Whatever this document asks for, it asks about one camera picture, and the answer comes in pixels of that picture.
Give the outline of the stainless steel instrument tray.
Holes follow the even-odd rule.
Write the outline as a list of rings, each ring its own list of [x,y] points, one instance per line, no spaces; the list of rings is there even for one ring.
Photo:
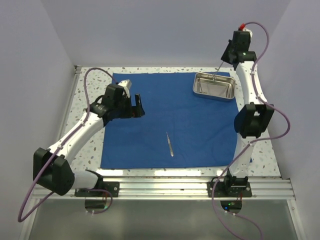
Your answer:
[[[195,74],[192,91],[200,98],[228,102],[235,98],[236,81],[231,76],[198,72]]]

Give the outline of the blue surgical cloth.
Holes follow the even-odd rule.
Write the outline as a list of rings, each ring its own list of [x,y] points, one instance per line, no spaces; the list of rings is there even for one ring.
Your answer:
[[[233,160],[237,144],[235,99],[195,96],[193,72],[116,73],[114,77],[131,81],[130,93],[140,94],[145,115],[115,119],[106,125],[101,168],[220,167]]]

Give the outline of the silver scalpel handle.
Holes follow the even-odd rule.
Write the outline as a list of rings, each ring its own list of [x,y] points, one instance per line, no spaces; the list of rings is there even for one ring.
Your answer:
[[[174,152],[173,152],[173,148],[172,148],[172,144],[171,144],[171,140],[170,140],[168,132],[166,132],[166,137],[167,137],[167,143],[168,143],[170,155],[171,155],[171,157],[174,157]]]

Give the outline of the silver surgical forceps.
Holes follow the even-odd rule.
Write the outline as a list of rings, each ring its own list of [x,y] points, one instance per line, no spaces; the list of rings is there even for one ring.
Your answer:
[[[222,62],[221,62],[221,64],[219,65],[219,67],[217,68],[216,72],[214,73],[214,75],[213,75],[213,80],[215,80],[215,79],[216,79],[217,73],[220,71],[220,69],[221,69],[221,67],[222,67],[223,63],[224,63],[224,62],[222,61]]]

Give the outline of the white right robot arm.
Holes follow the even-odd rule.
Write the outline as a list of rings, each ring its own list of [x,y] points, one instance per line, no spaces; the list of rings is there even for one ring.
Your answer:
[[[252,33],[250,30],[234,31],[232,39],[221,57],[231,64],[240,80],[244,104],[234,119],[237,143],[235,161],[226,171],[223,181],[217,183],[215,195],[222,192],[227,197],[252,196],[249,184],[249,164],[256,140],[264,133],[274,114],[267,106],[257,71],[256,53],[249,50]]]

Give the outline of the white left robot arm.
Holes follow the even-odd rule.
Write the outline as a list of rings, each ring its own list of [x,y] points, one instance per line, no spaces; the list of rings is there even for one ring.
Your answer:
[[[70,190],[83,190],[96,197],[106,190],[100,174],[92,170],[74,172],[71,163],[90,138],[112,120],[145,115],[139,94],[135,94],[135,105],[132,105],[131,85],[128,79],[109,84],[66,135],[47,149],[35,151],[33,180],[36,184],[60,196]]]

